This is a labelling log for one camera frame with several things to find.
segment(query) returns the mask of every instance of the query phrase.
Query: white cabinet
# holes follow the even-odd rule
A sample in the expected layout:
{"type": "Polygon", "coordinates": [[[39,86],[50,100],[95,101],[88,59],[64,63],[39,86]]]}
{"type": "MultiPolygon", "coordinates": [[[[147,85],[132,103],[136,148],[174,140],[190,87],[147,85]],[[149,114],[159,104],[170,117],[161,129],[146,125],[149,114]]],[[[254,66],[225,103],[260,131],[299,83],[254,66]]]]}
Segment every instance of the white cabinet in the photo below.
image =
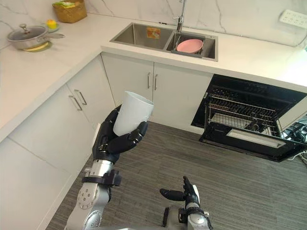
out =
{"type": "Polygon", "coordinates": [[[0,229],[45,229],[42,219],[70,174],[8,138],[0,143],[0,153],[0,229]]]}
{"type": "Polygon", "coordinates": [[[91,154],[94,130],[69,95],[64,85],[9,137],[54,167],[76,175],[91,154]]]}
{"type": "Polygon", "coordinates": [[[115,108],[100,55],[80,70],[67,85],[94,129],[115,108]]]}
{"type": "Polygon", "coordinates": [[[213,74],[103,53],[116,105],[125,91],[153,100],[151,121],[202,134],[191,122],[213,74]]]}
{"type": "Polygon", "coordinates": [[[153,62],[109,53],[102,53],[102,58],[116,106],[122,103],[125,91],[152,100],[153,62]]]}
{"type": "Polygon", "coordinates": [[[202,133],[191,122],[213,74],[160,63],[154,64],[152,121],[202,133]]]}

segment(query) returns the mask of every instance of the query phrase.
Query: pan handle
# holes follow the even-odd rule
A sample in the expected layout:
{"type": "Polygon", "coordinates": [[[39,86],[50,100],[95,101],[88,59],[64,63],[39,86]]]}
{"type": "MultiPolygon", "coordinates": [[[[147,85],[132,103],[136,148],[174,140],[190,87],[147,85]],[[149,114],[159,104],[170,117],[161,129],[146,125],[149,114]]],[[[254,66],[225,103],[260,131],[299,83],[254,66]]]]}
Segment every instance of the pan handle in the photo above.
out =
{"type": "Polygon", "coordinates": [[[46,35],[44,35],[44,37],[47,37],[47,38],[64,38],[65,35],[63,35],[63,34],[46,34],[46,35]]]}

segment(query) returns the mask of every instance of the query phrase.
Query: pink plate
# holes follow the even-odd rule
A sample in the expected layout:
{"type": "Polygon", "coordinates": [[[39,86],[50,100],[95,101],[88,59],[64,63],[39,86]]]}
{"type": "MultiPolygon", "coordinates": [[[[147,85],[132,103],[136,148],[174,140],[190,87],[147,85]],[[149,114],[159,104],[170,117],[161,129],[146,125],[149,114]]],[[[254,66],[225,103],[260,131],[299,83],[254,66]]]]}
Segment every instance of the pink plate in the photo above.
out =
{"type": "Polygon", "coordinates": [[[202,45],[203,43],[199,39],[189,39],[180,43],[177,46],[177,51],[194,54],[200,51],[202,45]]]}

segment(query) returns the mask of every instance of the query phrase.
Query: drawer handle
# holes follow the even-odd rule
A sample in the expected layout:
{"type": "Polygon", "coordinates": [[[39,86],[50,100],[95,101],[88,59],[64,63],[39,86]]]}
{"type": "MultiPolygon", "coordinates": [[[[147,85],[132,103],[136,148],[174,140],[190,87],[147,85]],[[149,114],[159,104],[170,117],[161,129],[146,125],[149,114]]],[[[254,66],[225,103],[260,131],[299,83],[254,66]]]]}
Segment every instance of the drawer handle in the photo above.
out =
{"type": "Polygon", "coordinates": [[[80,96],[81,96],[81,98],[83,100],[82,104],[87,105],[87,102],[86,102],[85,98],[83,97],[83,94],[81,93],[81,91],[80,90],[75,90],[75,92],[78,92],[80,94],[80,96]]]}
{"type": "Polygon", "coordinates": [[[149,85],[149,75],[150,75],[150,72],[148,72],[148,74],[147,74],[147,88],[148,89],[150,88],[150,85],[149,85]]]}
{"type": "Polygon", "coordinates": [[[77,101],[77,99],[72,95],[69,95],[69,97],[75,100],[76,104],[78,105],[78,107],[77,107],[76,104],[74,104],[76,106],[77,110],[82,111],[82,108],[81,108],[79,102],[77,101]]]}
{"type": "Polygon", "coordinates": [[[154,90],[157,90],[157,77],[158,77],[158,74],[156,74],[154,77],[154,90]]]}

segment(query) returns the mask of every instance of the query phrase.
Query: kitchen counter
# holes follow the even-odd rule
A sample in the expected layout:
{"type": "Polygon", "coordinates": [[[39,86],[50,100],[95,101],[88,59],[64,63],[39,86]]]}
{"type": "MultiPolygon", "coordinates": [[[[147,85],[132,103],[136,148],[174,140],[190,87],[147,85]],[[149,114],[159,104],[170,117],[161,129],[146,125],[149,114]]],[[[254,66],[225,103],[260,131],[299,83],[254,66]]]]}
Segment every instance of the kitchen counter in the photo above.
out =
{"type": "Polygon", "coordinates": [[[218,36],[218,62],[109,42],[129,23],[175,29],[175,26],[88,14],[61,23],[63,39],[43,52],[1,50],[0,141],[101,52],[110,52],[178,67],[228,75],[307,93],[307,52],[289,46],[209,31],[218,36]]]}

